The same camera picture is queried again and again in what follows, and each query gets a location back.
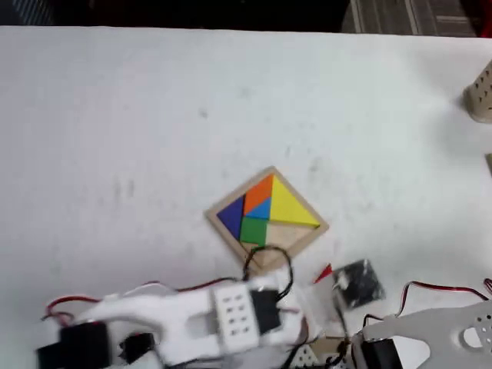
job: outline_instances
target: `floor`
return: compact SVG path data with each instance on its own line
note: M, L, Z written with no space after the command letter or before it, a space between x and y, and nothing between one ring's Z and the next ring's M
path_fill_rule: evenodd
M476 37L479 0L351 0L342 32Z

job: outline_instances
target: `black wire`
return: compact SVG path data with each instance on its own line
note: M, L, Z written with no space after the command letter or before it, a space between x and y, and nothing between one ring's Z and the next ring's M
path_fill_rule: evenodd
M289 283L285 287L285 289L280 292L277 296L277 301L280 301L282 298L288 295L288 293L292 289L292 285L294 284L294 269L292 268L292 260L289 254L284 250L283 248L279 248L278 246L260 246L257 248L252 248L251 252L248 255L248 258L246 259L246 262L244 263L243 267L243 281L248 281L249 280L249 264L251 263L251 260L253 260L254 254L260 251L265 251L265 250L273 250L273 251L278 251L281 252L284 256L285 259L287 260L288 267L289 267Z
M331 360L331 357L326 359L326 362L324 365L325 369L328 369L329 367L334 367L334 366L338 365L344 359L345 355L347 354L348 345L351 342L351 339L350 339L349 334L348 334L347 322L345 321L344 313L341 310L341 307L338 303L337 298L335 298L333 300L333 304L334 304L335 310L337 312L338 319L340 319L341 327L344 330L344 340L337 347L338 356L333 360Z
M284 361L284 363L282 364L282 366L280 367L280 369L289 369L291 367L292 361L295 358L296 353L299 351L299 349L302 346L304 346L308 342L309 329L308 329L308 323L306 322L306 319L305 318L303 319L303 323L306 324L305 325L305 327L306 327L306 337L304 338L304 340L300 344L297 344L296 346L294 346L294 348L291 350L291 353L289 354L289 356L287 357L287 359Z

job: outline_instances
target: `wire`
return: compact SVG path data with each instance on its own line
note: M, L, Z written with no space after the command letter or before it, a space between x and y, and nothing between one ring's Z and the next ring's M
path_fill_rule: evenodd
M376 315L373 315L373 314L366 314L366 316L364 317L364 324L362 324L363 327L365 327L367 325L367 321L369 319L374 319L376 321L383 321L382 318L380 317L377 317Z
M484 279L484 286L485 286L485 289L487 290L487 292L489 294L492 294L492 279L485 278Z
M214 279L213 281L205 282L205 283L193 286L193 287L178 288L178 289L176 289L176 291L177 292L196 291L196 290L199 290L201 288L210 287L214 284L225 282L225 281L237 282L238 279L234 278L234 277L222 277L222 278L217 278L217 279Z
M41 318L42 321L45 321L49 317L55 317L57 320L63 319L62 317L67 317L72 322L75 319L75 316L72 313L68 313L67 311L55 311L51 315L45 315Z
M304 340L302 340L302 342L300 344L297 344L296 346L294 346L294 348L292 348L291 353L289 354L287 359L284 361L284 363L282 364L280 369L288 369L289 367L291 367L292 361L294 361L295 355L298 353L299 349L308 343L309 325L308 325L308 321L306 320L306 317L302 318L302 325L303 325L303 327L306 327L306 330L305 330L306 336L304 337Z
M243 281L248 281L249 280L249 264L251 263L251 260L253 259L254 254L260 251L267 251L267 250L272 250L272 251L278 251L281 252L284 256L285 259L287 260L288 267L289 267L289 282L285 289L280 292L277 296L277 301L280 301L282 298L288 295L288 293L292 289L292 285L294 284L294 269L292 268L292 260L289 254L284 250L283 248L279 248L278 246L271 246L271 245L266 245L266 246L260 246L257 248L252 248L251 252L248 255L248 258L246 259L246 262L244 263L243 267Z
M405 305L407 303L408 289L410 288L411 285L417 286L420 288L426 288L429 290L436 290L436 291L470 292L470 293L478 296L483 301L488 300L487 296L485 296L484 294L481 294L479 291L477 291L473 288L469 288L469 287L440 286L439 284L428 284L428 283L419 282L419 281L410 281L403 288L403 293L401 294L400 310L398 310L398 312L394 315L395 317L399 317L403 313L403 310L405 309ZM485 285L485 288L492 294L492 280L489 278L485 278L484 279L484 285ZM365 327L367 325L367 320L369 318L372 318L372 319L375 319L378 321L383 321L382 317L377 317L377 316L372 315L372 314L367 314L364 317L363 327Z
M335 367L339 363L341 363L341 361L344 359L345 355L347 354L347 349L351 342L350 335L348 333L347 322L345 321L344 313L337 299L334 299L334 307L335 307L335 311L337 312L338 319L340 320L341 327L344 330L344 340L337 347L338 356L333 360L331 359L331 357L326 359L324 363L325 369L328 369L329 367Z
M82 296L82 295L69 295L69 296L63 296L60 298L56 298L52 302L50 302L48 304L48 306L46 307L46 315L43 318L47 319L48 317L54 317L58 320L58 323L62 327L67 327L68 323L63 318L63 315L65 315L65 316L71 315L72 317L73 317L73 315L70 313L65 313L65 312L61 312L61 313L56 312L56 311L53 311L53 309L55 308L55 306L57 306L59 304L63 304L65 302L71 302L71 301L83 301L83 302L90 302L90 303L96 304L98 302L101 302L101 299L91 298L89 296Z

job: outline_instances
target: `blue triangle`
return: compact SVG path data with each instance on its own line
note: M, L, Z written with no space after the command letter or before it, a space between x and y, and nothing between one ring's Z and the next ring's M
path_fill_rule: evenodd
M231 232L231 234L239 241L241 232L241 219L243 215L244 196L234 201L232 204L223 208L218 214L218 218Z
M270 205L271 198L267 198L256 208L247 213L246 216L249 218L270 219Z

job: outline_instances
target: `black component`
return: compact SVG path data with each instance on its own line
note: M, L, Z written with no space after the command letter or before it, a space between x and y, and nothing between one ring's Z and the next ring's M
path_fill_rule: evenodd
M65 369L100 369L111 365L108 328L94 322L60 330Z
M277 290L251 291L251 299L253 300L260 334L265 334L276 327L280 327L280 315L277 309Z
M337 269L333 275L348 310L385 298L383 286L367 259Z
M50 344L36 350L39 369L59 369L63 367L60 346L60 343L57 342L56 344Z
M134 334L120 343L123 350L120 357L132 364L154 348L154 336L151 333Z
M361 349L368 369L403 369L391 339L362 342Z

